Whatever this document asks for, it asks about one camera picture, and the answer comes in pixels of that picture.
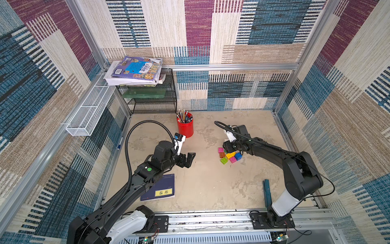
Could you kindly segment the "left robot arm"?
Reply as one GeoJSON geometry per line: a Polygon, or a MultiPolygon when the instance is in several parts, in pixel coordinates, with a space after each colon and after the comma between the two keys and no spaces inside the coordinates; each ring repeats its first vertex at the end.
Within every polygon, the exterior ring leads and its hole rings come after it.
{"type": "Polygon", "coordinates": [[[178,153],[174,144],[161,141],[154,154],[135,170],[131,179],[105,204],[85,218],[76,217],[69,225],[68,244],[113,244],[131,232],[129,224],[118,226],[119,218],[174,166],[190,168],[196,156],[178,153]]]}

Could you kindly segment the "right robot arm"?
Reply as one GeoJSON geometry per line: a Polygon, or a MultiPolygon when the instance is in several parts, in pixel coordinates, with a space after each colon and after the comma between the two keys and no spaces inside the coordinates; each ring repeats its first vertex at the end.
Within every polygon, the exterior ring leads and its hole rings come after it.
{"type": "Polygon", "coordinates": [[[283,223],[295,207],[324,185],[309,153],[284,150],[261,138],[251,138],[244,125],[226,128],[224,132],[228,141],[223,143],[223,148],[227,152],[239,151],[263,158],[283,171],[285,190],[267,207],[266,219],[270,226],[283,223]]]}

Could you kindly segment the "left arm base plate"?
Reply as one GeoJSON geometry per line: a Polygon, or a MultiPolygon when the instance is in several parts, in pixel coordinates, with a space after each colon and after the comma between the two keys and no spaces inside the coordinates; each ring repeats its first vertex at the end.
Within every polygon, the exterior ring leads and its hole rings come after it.
{"type": "Polygon", "coordinates": [[[167,233],[168,232],[168,224],[169,224],[169,216],[155,216],[154,219],[148,219],[145,227],[140,231],[137,231],[136,234],[154,234],[158,233],[167,233]]]}

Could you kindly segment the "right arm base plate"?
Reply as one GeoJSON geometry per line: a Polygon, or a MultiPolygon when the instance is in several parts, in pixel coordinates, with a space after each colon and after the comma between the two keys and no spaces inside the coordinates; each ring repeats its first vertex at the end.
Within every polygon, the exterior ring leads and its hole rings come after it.
{"type": "Polygon", "coordinates": [[[249,212],[249,217],[255,230],[295,228],[295,223],[291,214],[280,217],[278,215],[274,215],[272,212],[260,212],[253,210],[249,212]]]}

